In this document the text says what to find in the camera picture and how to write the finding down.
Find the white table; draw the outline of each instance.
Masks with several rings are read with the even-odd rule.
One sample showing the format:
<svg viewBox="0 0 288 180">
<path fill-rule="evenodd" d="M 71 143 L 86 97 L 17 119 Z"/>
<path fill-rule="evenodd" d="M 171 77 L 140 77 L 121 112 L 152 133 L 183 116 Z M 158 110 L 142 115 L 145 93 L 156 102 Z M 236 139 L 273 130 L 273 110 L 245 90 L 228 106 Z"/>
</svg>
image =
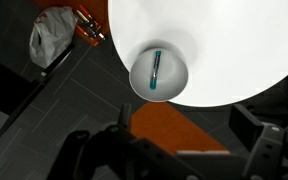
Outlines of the white table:
<svg viewBox="0 0 288 180">
<path fill-rule="evenodd" d="M 189 68 L 171 102 L 219 106 L 288 75 L 286 0 L 109 0 L 117 52 L 128 70 L 145 49 L 175 51 Z"/>
</svg>

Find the floor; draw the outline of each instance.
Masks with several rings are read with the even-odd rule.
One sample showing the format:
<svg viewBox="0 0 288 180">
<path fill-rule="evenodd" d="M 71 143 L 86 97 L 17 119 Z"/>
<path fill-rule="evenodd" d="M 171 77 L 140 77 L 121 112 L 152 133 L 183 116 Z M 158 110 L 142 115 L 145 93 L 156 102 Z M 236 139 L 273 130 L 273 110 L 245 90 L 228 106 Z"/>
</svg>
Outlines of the floor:
<svg viewBox="0 0 288 180">
<path fill-rule="evenodd" d="M 28 51 L 33 21 L 39 12 L 40 8 L 26 0 L 9 0 L 0 5 L 0 63 L 30 81 L 42 70 L 31 62 Z M 70 132 L 86 129 L 97 133 L 117 121 L 123 103 L 131 103 L 133 112 L 146 103 L 131 89 L 128 71 L 110 37 L 95 48 L 79 37 L 74 37 L 73 42 L 76 47 L 70 56 L 0 139 L 0 180 L 46 179 Z M 255 107 L 287 104 L 286 86 L 281 82 L 240 103 Z M 231 105 L 197 108 L 170 104 L 231 153 L 248 156 L 228 127 Z M 94 179 L 116 177 L 102 167 Z"/>
</svg>

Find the white plastic bag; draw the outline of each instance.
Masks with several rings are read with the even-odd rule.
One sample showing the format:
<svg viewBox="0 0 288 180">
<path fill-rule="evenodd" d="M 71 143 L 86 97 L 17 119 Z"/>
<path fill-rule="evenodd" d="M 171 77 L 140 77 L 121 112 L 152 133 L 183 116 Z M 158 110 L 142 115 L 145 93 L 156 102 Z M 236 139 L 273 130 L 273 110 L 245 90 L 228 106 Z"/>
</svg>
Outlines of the white plastic bag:
<svg viewBox="0 0 288 180">
<path fill-rule="evenodd" d="M 71 43 L 75 26 L 71 7 L 44 10 L 34 22 L 30 38 L 32 61 L 42 68 L 49 66 Z"/>
</svg>

